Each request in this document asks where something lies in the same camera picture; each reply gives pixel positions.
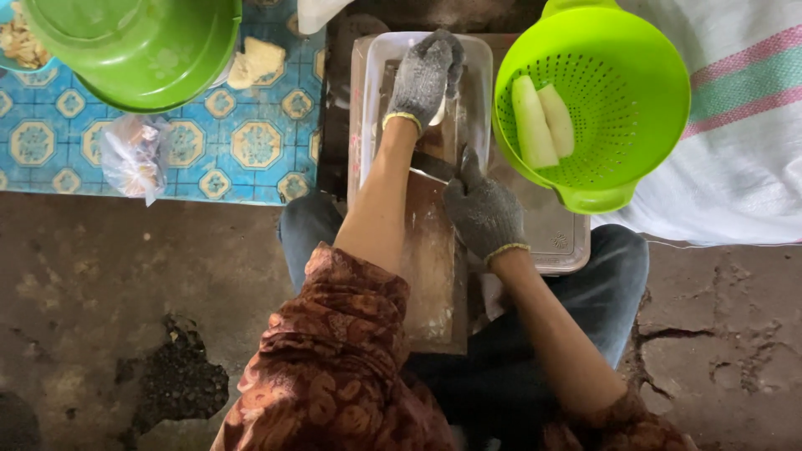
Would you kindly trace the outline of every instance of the jeans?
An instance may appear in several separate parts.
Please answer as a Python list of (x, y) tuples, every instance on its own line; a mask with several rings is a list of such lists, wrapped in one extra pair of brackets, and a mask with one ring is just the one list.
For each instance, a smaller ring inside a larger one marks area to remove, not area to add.
[[(342, 216), (320, 193), (296, 199), (284, 209), (278, 238), (296, 292), (312, 251), (321, 241), (332, 244), (341, 224)], [(646, 241), (626, 227), (603, 225), (590, 234), (587, 265), (546, 282), (616, 368), (648, 272)], [(532, 449), (541, 437), (538, 426), (557, 408), (517, 311), (504, 313), (471, 336), (466, 356), (413, 354), (405, 369), (432, 390), (450, 424), (462, 425), (469, 436), (496, 437), (502, 449)]]

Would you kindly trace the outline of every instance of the brown patterned sleeve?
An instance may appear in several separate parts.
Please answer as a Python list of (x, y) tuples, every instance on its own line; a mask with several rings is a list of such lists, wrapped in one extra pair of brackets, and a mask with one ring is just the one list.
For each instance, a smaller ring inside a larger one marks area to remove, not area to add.
[(547, 451), (696, 451), (688, 436), (646, 409), (633, 386), (615, 404), (590, 418), (546, 425), (543, 438)]
[(400, 277), (321, 244), (269, 318), (212, 450), (368, 449), (407, 358)]

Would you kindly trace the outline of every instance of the patterned shirt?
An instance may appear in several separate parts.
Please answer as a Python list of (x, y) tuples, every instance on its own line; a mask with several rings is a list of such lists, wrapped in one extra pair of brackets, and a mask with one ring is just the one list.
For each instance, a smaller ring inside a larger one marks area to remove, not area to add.
[[(301, 294), (270, 316), (212, 451), (456, 449), (429, 390), (399, 376), (408, 297), (399, 276), (321, 244)], [(633, 389), (593, 423), (546, 426), (544, 448), (692, 449)]]

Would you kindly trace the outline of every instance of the green stripe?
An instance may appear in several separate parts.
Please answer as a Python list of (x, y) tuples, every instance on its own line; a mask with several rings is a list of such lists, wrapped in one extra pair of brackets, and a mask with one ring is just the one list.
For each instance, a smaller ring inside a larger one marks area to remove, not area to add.
[(691, 122), (802, 85), (802, 46), (705, 83), (693, 92)]

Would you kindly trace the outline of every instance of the person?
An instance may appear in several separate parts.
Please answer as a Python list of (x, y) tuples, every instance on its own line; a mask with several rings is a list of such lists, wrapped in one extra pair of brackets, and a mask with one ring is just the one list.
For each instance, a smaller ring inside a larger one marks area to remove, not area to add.
[(514, 299), (466, 356), (409, 356), (410, 289), (398, 275), (412, 150), (440, 98), (456, 93), (459, 41), (438, 30), (413, 46), (395, 83), (370, 174), (343, 218), (324, 194), (290, 202), (278, 224), (298, 296), (268, 320), (213, 450), (693, 449), (646, 411), (613, 370), (646, 286), (648, 250), (617, 226), (591, 233), (587, 265), (546, 282), (522, 209), (468, 151), (444, 190), (462, 241)]

